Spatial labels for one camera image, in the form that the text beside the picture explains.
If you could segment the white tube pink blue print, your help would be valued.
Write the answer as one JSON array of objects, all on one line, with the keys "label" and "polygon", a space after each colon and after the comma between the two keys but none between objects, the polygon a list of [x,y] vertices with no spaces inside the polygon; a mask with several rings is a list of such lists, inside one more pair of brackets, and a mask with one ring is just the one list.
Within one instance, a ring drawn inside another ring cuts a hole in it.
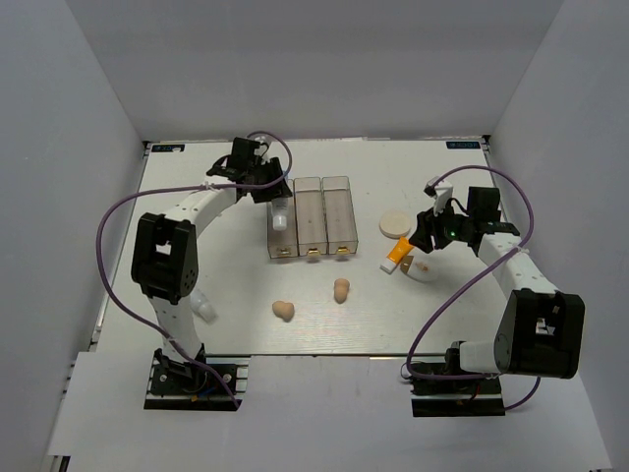
[{"label": "white tube pink blue print", "polygon": [[285,231],[288,228],[289,199],[285,197],[271,202],[271,222],[274,231]]}]

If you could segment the white tube blue logo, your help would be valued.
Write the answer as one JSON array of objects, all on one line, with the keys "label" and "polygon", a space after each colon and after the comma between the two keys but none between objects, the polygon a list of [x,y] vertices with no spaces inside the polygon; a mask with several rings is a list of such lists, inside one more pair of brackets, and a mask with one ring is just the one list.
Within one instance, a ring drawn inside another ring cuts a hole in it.
[{"label": "white tube blue logo", "polygon": [[190,306],[193,314],[206,324],[210,325],[215,321],[217,317],[216,312],[201,290],[195,288],[191,292]]}]

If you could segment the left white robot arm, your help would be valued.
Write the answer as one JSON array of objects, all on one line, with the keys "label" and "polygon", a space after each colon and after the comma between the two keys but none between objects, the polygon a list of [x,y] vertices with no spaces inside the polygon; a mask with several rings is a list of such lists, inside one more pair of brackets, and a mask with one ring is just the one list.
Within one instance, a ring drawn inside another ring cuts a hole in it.
[{"label": "left white robot arm", "polygon": [[139,220],[131,267],[157,318],[164,355],[177,362],[174,381],[187,392],[202,389],[207,367],[199,362],[204,352],[193,320],[191,294],[199,269],[198,238],[218,216],[249,196],[256,204],[280,206],[293,196],[283,167],[267,152],[270,142],[282,141],[267,132],[252,132],[232,142],[206,172],[199,189],[165,212],[145,213]]}]

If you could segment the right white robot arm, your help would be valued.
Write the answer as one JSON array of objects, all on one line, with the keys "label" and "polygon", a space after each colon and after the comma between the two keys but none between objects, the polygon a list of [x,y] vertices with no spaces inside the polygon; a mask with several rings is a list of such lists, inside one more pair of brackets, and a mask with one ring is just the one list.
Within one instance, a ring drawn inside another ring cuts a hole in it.
[{"label": "right white robot arm", "polygon": [[561,292],[542,274],[523,246],[519,230],[502,221],[496,188],[472,187],[467,208],[452,206],[449,183],[429,184],[433,207],[418,214],[410,243],[430,253],[461,242],[491,271],[506,307],[488,341],[461,340],[447,349],[442,368],[414,368],[420,378],[445,380],[464,392],[479,379],[503,374],[571,379],[578,370],[586,307],[583,299]]}]

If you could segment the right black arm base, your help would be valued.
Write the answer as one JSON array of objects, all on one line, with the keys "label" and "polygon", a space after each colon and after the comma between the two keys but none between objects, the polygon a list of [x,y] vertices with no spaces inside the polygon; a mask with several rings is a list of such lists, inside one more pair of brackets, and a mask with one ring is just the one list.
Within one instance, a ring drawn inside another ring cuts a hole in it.
[{"label": "right black arm base", "polygon": [[499,379],[429,381],[411,379],[415,418],[497,417],[505,415]]}]

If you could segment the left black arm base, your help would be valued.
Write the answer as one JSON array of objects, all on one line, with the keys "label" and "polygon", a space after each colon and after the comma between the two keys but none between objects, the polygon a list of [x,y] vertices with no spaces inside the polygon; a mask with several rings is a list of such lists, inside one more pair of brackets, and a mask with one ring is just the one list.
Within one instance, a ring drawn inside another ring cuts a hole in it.
[{"label": "left black arm base", "polygon": [[206,356],[221,378],[197,366],[172,362],[156,349],[144,397],[144,410],[236,412],[246,393],[250,357]]}]

